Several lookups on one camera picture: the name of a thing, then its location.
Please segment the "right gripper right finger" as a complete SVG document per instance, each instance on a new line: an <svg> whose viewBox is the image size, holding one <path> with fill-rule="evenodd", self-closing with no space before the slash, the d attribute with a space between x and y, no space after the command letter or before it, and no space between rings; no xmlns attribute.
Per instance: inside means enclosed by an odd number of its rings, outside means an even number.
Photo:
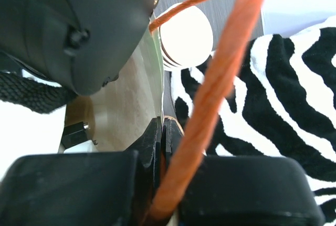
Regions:
<svg viewBox="0 0 336 226"><path fill-rule="evenodd" d="M323 225L291 158L206 156L178 206L178 225Z"/></svg>

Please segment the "kraft paper gift bag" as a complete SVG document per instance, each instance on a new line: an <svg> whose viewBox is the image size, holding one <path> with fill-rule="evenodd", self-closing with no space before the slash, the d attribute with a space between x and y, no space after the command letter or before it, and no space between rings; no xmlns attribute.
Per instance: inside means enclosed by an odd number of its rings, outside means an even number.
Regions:
<svg viewBox="0 0 336 226"><path fill-rule="evenodd" d="M150 62L156 68L154 78L163 85L161 55L158 50L158 28L177 13L205 0L186 0L156 19L145 32L153 56ZM236 0L218 43L214 60L195 95L190 121L183 132L181 143L171 160L166 160L160 140L160 181L143 220L139 225L156 225L170 219L199 169L204 152L210 144L217 112L222 100L233 88L233 81L242 63L247 41L251 35L263 0ZM126 149L145 131L153 118L163 122L163 89L150 99L151 80L134 76L135 66L142 57L133 57L127 63L126 75L116 86L105 90L105 100L94 105L97 118L106 117L117 134L117 143L125 142Z"/></svg>

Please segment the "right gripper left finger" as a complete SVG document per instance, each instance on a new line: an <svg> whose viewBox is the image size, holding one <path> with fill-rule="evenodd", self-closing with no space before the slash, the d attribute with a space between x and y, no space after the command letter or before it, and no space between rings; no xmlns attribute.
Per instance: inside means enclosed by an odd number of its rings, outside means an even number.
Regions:
<svg viewBox="0 0 336 226"><path fill-rule="evenodd" d="M139 225L160 181L162 124L122 152L29 155L1 183L1 225Z"/></svg>

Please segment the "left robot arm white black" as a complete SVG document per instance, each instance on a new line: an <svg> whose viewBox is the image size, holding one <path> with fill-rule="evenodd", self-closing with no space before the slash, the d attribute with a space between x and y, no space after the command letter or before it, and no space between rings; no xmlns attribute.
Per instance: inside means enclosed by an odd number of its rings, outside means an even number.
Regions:
<svg viewBox="0 0 336 226"><path fill-rule="evenodd" d="M79 95L115 80L158 0L1 0L1 58Z"/></svg>

